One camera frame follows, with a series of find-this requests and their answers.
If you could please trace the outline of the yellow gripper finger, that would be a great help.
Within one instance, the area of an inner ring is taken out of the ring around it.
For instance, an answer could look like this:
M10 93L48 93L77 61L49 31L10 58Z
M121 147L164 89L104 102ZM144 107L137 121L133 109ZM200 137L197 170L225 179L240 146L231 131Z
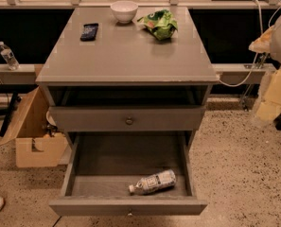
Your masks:
M273 26L270 26L260 37L250 43L249 50L255 53L269 53L271 50Z
M256 118L266 122L281 114L281 67L275 72L267 72L262 78L254 113Z

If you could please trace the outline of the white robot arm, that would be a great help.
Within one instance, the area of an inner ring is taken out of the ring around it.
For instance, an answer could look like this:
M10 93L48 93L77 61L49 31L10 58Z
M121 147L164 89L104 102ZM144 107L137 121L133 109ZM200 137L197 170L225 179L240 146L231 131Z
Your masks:
M269 53L281 64L281 16L259 38L251 42L249 49L258 53ZM261 84L260 102L255 110L257 118L273 121L281 114L281 66Z

